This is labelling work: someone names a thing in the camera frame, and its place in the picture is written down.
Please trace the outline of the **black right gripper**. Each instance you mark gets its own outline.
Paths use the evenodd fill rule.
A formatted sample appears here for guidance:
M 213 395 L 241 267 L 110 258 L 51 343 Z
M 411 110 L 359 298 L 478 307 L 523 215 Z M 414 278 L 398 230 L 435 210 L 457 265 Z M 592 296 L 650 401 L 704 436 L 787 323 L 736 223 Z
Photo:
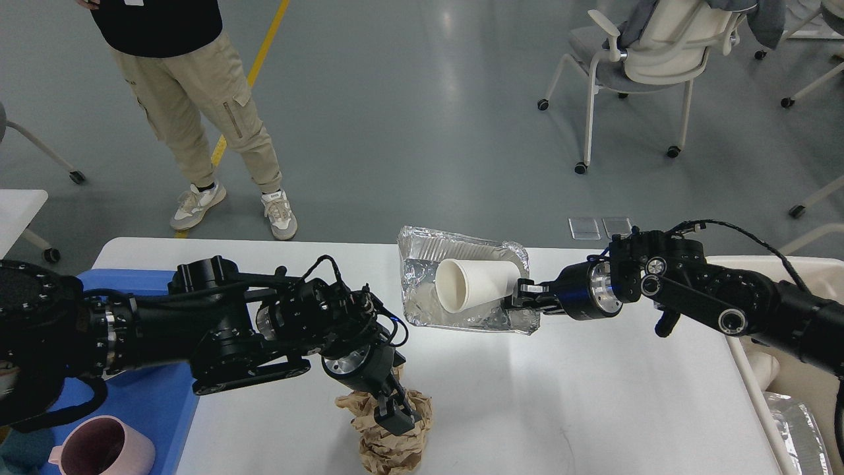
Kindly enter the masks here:
M 564 268 L 554 282 L 516 281 L 516 301 L 504 298 L 506 311 L 535 311 L 543 315 L 567 315 L 575 321 L 612 318 L 623 304 L 610 282 L 610 264 L 584 262 Z

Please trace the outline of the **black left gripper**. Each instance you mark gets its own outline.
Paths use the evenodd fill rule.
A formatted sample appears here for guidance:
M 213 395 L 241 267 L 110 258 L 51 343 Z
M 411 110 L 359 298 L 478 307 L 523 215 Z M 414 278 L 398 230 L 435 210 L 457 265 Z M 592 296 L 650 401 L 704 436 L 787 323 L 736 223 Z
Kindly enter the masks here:
M 421 420 L 411 408 L 402 386 L 393 388 L 392 368 L 395 349 L 369 344 L 338 358 L 323 358 L 324 372 L 353 391 L 368 392 L 376 397 L 374 421 L 392 435 L 409 433 Z

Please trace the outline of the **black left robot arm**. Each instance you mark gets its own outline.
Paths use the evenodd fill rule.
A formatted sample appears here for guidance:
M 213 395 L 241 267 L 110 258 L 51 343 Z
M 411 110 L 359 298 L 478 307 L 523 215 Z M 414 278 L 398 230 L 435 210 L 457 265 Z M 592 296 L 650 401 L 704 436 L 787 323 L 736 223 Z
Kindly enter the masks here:
M 2 424 L 21 432 L 69 424 L 98 409 L 105 378 L 187 362 L 199 396 L 304 375 L 308 356 L 350 390 L 370 394 L 374 419 L 404 435 L 420 415 L 393 370 L 403 323 L 368 286 L 334 267 L 320 278 L 241 272 L 220 256 L 180 265 L 162 296 L 109 288 L 23 261 L 2 261 Z

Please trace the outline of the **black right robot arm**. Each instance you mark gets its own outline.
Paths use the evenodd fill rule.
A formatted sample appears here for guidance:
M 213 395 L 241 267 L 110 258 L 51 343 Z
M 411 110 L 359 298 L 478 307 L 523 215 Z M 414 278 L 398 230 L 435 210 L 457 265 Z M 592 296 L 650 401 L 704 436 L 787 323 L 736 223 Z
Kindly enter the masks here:
M 687 316 L 725 336 L 751 336 L 841 379 L 842 305 L 811 294 L 774 247 L 769 252 L 780 259 L 789 282 L 709 263 L 702 243 L 688 238 L 706 225 L 706 219 L 685 220 L 667 231 L 615 234 L 602 253 L 564 268 L 551 282 L 518 279 L 502 307 L 594 321 L 646 297 L 663 313 L 657 336 L 669 336 Z

